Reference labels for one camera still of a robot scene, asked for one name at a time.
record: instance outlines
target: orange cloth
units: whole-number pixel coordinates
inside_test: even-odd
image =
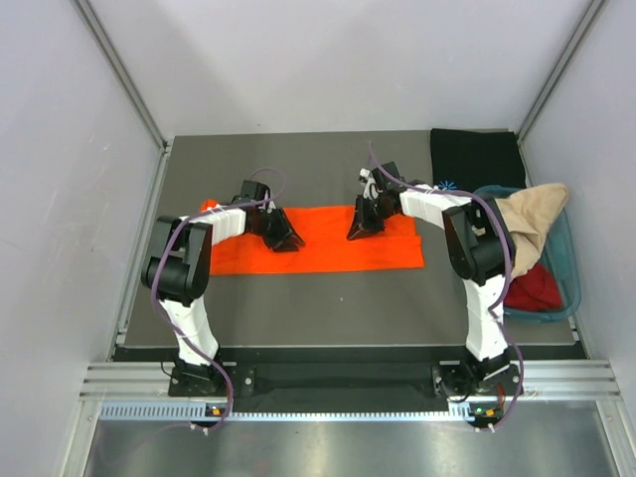
[[[214,207],[207,201],[201,210]],[[212,247],[211,275],[321,273],[424,268],[421,237],[411,217],[393,216],[385,231],[348,241],[353,206],[286,207],[287,218],[305,241],[298,251],[274,252],[254,234]]]

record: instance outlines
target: black cloth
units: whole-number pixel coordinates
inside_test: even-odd
[[[526,171],[513,132],[430,132],[433,182],[473,192],[482,186],[526,187]]]

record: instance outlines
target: metal floor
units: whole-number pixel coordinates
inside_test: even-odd
[[[367,140],[409,179],[432,180],[427,131],[184,136],[175,139],[158,215],[183,216],[206,199],[229,201],[251,171],[281,169],[279,206],[354,204]],[[259,177],[273,190],[274,176]],[[212,329],[225,347],[461,345],[466,298],[442,231],[420,223],[426,268],[364,273],[215,277],[206,291]],[[568,323],[508,322],[520,344],[573,343]],[[176,346],[137,290],[126,347]]]
[[[173,428],[121,459],[164,425],[101,421],[84,476],[618,475],[593,402],[523,402],[495,434],[442,422],[231,422],[209,437]]]

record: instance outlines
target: beige towel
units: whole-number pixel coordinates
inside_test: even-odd
[[[544,184],[496,199],[517,253],[512,277],[525,275],[539,261],[546,236],[567,202],[565,184]]]

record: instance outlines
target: metal corner post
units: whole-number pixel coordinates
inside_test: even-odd
[[[567,70],[567,67],[571,63],[576,52],[580,49],[583,40],[589,33],[592,25],[598,18],[602,8],[605,6],[606,3],[607,0],[590,0],[590,2],[587,4],[587,8],[576,24],[576,27],[567,40],[567,43],[565,44],[565,47],[559,55],[558,60],[556,61],[555,65],[550,71],[550,74],[548,75],[548,78],[539,91],[539,95],[535,99],[535,102],[530,108],[530,111],[528,111],[528,113],[526,114],[526,117],[524,118],[524,121],[519,128],[517,136],[519,138],[520,144],[523,143],[526,139],[526,136],[528,136],[528,133],[530,132],[533,125],[537,121],[537,118],[548,103],[555,88],[563,77],[563,74]]]
[[[130,100],[130,103],[139,114],[141,121],[146,126],[148,134],[152,137],[153,141],[157,144],[160,150],[165,150],[168,142],[161,134],[161,130],[155,122],[152,114],[148,110],[146,103],[144,102],[137,86],[135,85],[132,77],[128,73],[123,61],[119,57],[117,50],[112,45],[112,42],[108,38],[106,31],[104,30],[97,14],[95,13],[89,0],[71,0],[78,10],[79,15],[88,27],[88,30],[94,37],[97,45],[103,52],[106,60],[110,64],[112,71],[114,72],[117,80],[121,84],[121,87],[126,93],[126,96]]]

